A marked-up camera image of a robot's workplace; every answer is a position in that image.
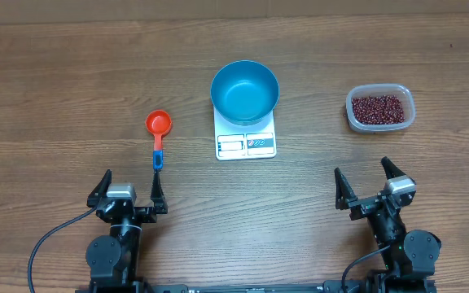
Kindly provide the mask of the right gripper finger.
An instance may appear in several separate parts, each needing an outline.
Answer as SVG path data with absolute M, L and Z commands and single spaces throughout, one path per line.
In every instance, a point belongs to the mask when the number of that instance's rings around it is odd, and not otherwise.
M 339 210 L 349 209 L 350 203 L 356 201 L 357 196 L 339 168 L 334 170 L 334 174 L 336 185 L 335 208 Z
M 380 163 L 388 180 L 395 177 L 405 176 L 405 173 L 402 172 L 387 156 L 383 157 Z

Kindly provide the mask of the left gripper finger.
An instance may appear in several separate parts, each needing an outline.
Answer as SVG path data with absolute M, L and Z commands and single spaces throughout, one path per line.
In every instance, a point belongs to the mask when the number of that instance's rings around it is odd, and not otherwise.
M 150 198 L 151 198 L 151 201 L 154 203 L 154 209 L 157 214 L 168 213 L 168 204 L 166 202 L 166 199 L 164 197 L 164 192 L 162 190 L 159 170 L 154 171 Z
M 88 208 L 95 208 L 98 205 L 100 199 L 106 196 L 107 189 L 111 183 L 112 171 L 108 169 L 99 184 L 88 195 L 86 203 Z

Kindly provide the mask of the orange measuring scoop blue handle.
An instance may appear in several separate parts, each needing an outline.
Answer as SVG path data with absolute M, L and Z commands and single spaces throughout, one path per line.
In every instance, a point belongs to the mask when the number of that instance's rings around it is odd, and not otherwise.
M 168 112 L 155 110 L 147 116 L 145 126 L 154 138 L 153 168 L 160 171 L 164 164 L 163 138 L 170 132 L 173 122 Z

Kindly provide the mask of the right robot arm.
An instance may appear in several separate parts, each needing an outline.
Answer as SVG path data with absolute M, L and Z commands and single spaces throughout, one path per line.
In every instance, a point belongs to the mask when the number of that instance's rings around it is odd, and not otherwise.
M 435 292 L 429 279 L 435 273 L 441 241 L 426 230 L 408 231 L 400 211 L 410 205 L 416 194 L 416 181 L 401 171 L 388 157 L 381 159 L 387 181 L 375 196 L 360 199 L 339 168 L 335 174 L 335 207 L 350 211 L 351 220 L 366 218 L 378 249 L 345 268 L 340 292 Z M 348 279 L 355 265 L 380 255 L 383 269 L 369 271 L 362 281 Z

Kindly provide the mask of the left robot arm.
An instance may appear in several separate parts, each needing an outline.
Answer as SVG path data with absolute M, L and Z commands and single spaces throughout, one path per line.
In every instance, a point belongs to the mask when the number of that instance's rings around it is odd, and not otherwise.
M 134 185 L 113 183 L 111 170 L 89 194 L 87 206 L 110 225 L 109 234 L 95 238 L 86 249 L 90 292 L 153 291 L 137 270 L 142 225 L 155 223 L 159 215 L 168 212 L 158 170 L 153 175 L 150 199 L 151 206 L 137 206 Z

